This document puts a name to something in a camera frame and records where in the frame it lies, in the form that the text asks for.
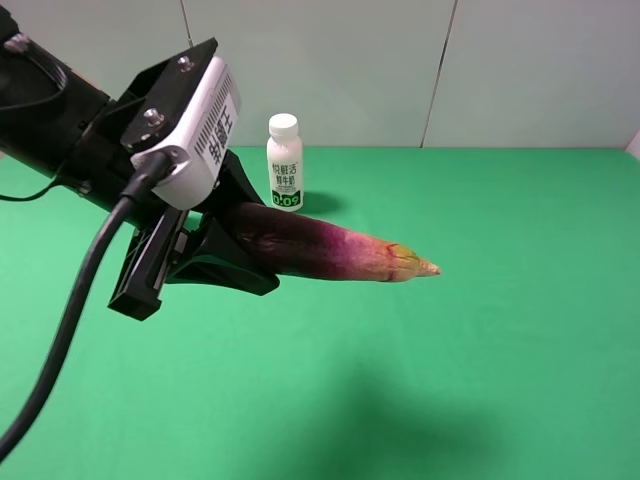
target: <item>eggplant tip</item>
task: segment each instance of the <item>eggplant tip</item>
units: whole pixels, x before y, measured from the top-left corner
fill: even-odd
[[[419,277],[433,277],[435,275],[440,275],[442,270],[437,265],[433,263],[429,263],[424,259],[420,259],[420,273],[418,273]]]

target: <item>white camera housing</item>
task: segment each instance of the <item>white camera housing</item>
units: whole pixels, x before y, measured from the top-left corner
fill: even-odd
[[[131,157],[134,168],[161,151],[175,165],[153,192],[179,210],[202,203],[213,190],[240,111],[240,95],[228,66],[214,56],[173,131]]]

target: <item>bottle cap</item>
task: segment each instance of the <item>bottle cap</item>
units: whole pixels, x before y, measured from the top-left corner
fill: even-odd
[[[276,140],[293,140],[298,136],[298,119],[289,113],[279,113],[269,120],[269,134]]]

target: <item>screw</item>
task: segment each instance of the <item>screw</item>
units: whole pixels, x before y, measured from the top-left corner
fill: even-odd
[[[78,196],[80,197],[89,195],[89,193],[91,193],[91,182],[89,180],[85,180],[80,185],[78,185],[78,188],[76,191],[78,193]]]
[[[189,57],[184,55],[178,59],[178,65],[180,65],[181,72],[188,72],[193,68],[194,63],[191,61]]]
[[[147,119],[147,125],[150,127],[157,127],[164,122],[164,115],[158,112],[155,108],[150,108],[144,112],[143,116]]]

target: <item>black cable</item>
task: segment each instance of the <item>black cable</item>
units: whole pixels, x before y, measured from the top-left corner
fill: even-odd
[[[78,326],[80,314],[89,296],[91,284],[107,251],[107,247],[136,206],[136,203],[167,175],[170,167],[171,159],[166,154],[159,152],[151,154],[133,175],[129,184],[121,193],[120,200],[96,234],[76,277],[40,376],[22,410],[2,438],[0,438],[0,463],[7,458],[31,425],[33,425],[53,390],[71,346],[71,340]]]
[[[3,116],[15,114],[17,111],[35,110],[43,105],[47,105],[58,100],[62,95],[64,95],[64,92],[67,89],[67,84],[69,83],[67,74],[60,65],[56,63],[55,59],[51,57],[46,50],[40,47],[40,45],[32,41],[25,34],[18,33],[5,42],[3,47],[7,52],[23,56],[33,63],[55,84],[57,88],[56,93],[43,100],[37,100],[35,102],[22,105],[0,107],[0,113]]]
[[[7,195],[0,195],[0,201],[4,202],[31,202],[33,200],[38,200],[41,197],[44,197],[45,194],[54,187],[62,185],[57,178],[51,180],[49,185],[44,187],[39,192],[34,193],[33,195],[29,195],[28,197],[9,197]]]
[[[49,192],[49,190],[51,190],[52,188],[58,187],[60,185],[64,185],[64,182],[58,177],[58,175],[60,175],[60,173],[62,172],[62,169],[64,168],[66,163],[67,163],[66,160],[63,160],[62,162],[60,162],[60,165],[58,166],[58,168],[56,169],[55,173],[53,174],[53,180],[51,180],[51,182],[49,182],[49,185],[44,187],[39,192],[36,192],[33,195],[29,195],[28,197],[11,197],[9,195],[0,195],[0,201],[4,201],[4,202],[31,202],[33,200],[38,200],[39,198],[44,197]]]

